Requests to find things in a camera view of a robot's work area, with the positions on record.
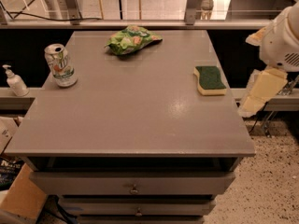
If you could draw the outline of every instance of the gray table surface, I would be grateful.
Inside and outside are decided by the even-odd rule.
[[[104,48],[112,31],[74,32],[78,83],[51,76],[8,145],[16,156],[245,157],[254,147],[235,99],[201,96],[196,65],[221,67],[206,31],[155,31],[164,40],[126,57]],[[228,87],[224,74],[222,80]]]

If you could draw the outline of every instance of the drawer knob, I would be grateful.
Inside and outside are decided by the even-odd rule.
[[[132,195],[137,195],[139,193],[136,184],[133,185],[132,189],[130,190]]]
[[[142,217],[142,213],[141,213],[141,209],[140,208],[137,209],[137,212],[136,212],[135,216]]]

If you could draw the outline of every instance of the drawer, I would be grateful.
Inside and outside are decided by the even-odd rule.
[[[235,179],[233,172],[47,173],[30,179],[49,195],[217,195]]]
[[[203,217],[79,217],[78,224],[202,224]]]
[[[124,216],[203,216],[214,208],[215,201],[190,198],[97,198],[65,199],[59,205],[69,214]]]

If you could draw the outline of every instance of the pump bottle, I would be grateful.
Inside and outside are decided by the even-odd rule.
[[[6,69],[6,74],[7,74],[7,84],[8,86],[13,90],[13,92],[17,96],[24,96],[29,92],[29,89],[27,88],[26,84],[24,81],[21,79],[20,76],[15,75],[10,68],[10,65],[4,64],[2,65],[4,69]]]

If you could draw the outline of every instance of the table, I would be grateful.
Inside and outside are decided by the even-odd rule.
[[[74,32],[77,84],[49,76],[8,145],[79,223],[202,223],[255,153],[230,89],[197,91],[196,65],[221,70],[207,32],[155,32],[124,57],[105,48],[113,31]]]

